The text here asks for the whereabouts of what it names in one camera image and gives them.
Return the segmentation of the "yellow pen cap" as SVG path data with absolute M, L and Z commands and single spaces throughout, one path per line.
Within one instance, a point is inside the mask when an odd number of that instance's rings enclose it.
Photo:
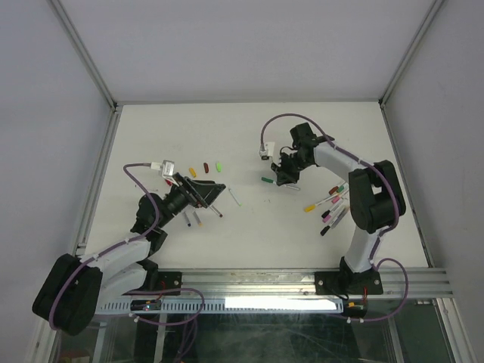
M 195 171 L 195 169 L 194 169 L 194 168 L 190 167 L 190 168 L 189 168 L 189 173 L 191 174 L 191 176 L 192 176 L 193 178 L 196 178 L 196 177 L 197 177 L 197 173 L 196 173 L 196 171 Z

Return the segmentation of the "blue cap marker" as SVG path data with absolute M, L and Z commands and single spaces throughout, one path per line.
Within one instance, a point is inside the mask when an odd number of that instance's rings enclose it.
M 183 217 L 185 219 L 185 222 L 186 222 L 187 226 L 188 227 L 191 227 L 191 221 L 190 221 L 190 219 L 188 217 L 188 214 L 186 212 L 183 212 L 182 215 L 183 215 Z

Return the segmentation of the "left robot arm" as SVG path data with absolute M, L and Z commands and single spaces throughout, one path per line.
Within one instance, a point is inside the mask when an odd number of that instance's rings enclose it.
M 158 285 L 157 264 L 149 261 L 167 238 L 165 225 L 185 208 L 208 209 L 226 189 L 214 181 L 195 181 L 175 174 L 164 197 L 146 191 L 138 201 L 129 236 L 104 250 L 77 257 L 58 257 L 34 299 L 32 311 L 51 328 L 75 336 L 107 303 L 137 290 L 152 293 Z

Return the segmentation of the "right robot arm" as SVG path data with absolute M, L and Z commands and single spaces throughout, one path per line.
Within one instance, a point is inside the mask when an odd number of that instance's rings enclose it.
M 405 214 L 406 205 L 396 168 L 388 161 L 369 163 L 341 148 L 326 134 L 317 136 L 308 123 L 290 130 L 290 154 L 280 152 L 271 164 L 279 186 L 296 184 L 301 171 L 317 166 L 339 176 L 349 186 L 349 209 L 355 223 L 352 242 L 340 261 L 338 283 L 354 293 L 375 270 L 373 261 L 383 236 Z

